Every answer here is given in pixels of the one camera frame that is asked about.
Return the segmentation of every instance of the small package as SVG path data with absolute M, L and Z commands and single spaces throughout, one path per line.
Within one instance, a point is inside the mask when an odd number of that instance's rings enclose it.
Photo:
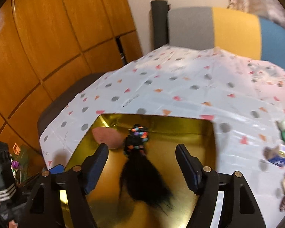
M 285 145 L 278 145 L 266 154 L 267 160 L 279 167 L 285 166 Z

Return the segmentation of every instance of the pink sponge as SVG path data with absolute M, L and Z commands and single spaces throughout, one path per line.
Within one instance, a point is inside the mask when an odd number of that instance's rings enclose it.
M 113 128 L 97 127 L 92 129 L 92 133 L 98 144 L 105 143 L 109 149 L 117 149 L 124 144 L 122 134 Z

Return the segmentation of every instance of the purple object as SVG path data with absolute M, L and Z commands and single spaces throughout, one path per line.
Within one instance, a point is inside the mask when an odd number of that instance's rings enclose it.
M 18 161 L 13 161 L 13 162 L 11 163 L 11 166 L 12 166 L 14 169 L 18 169 L 18 167 L 19 167 L 19 162 L 18 162 Z

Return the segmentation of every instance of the metal screw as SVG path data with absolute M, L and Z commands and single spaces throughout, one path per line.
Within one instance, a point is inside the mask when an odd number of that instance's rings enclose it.
M 211 171 L 211 167 L 209 167 L 209 166 L 204 166 L 203 170 L 204 170 L 205 172 L 210 172 L 210 171 Z
M 49 175 L 49 171 L 48 171 L 48 170 L 45 170 L 45 171 L 42 173 L 42 175 L 43 175 L 44 177 L 47 177 L 47 176 Z
M 241 172 L 239 172 L 239 171 L 236 171 L 235 173 L 234 173 L 237 177 L 241 177 L 243 174 L 241 173 Z
M 80 166 L 80 165 L 75 165 L 75 166 L 73 167 L 73 171 L 75 171 L 75 172 L 81 171 L 81 166 Z

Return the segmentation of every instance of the black headboard post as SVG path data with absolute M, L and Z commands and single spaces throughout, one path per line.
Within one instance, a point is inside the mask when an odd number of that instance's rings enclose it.
M 151 1 L 154 48 L 160 48 L 169 43 L 168 37 L 168 11 L 169 5 L 166 0 Z

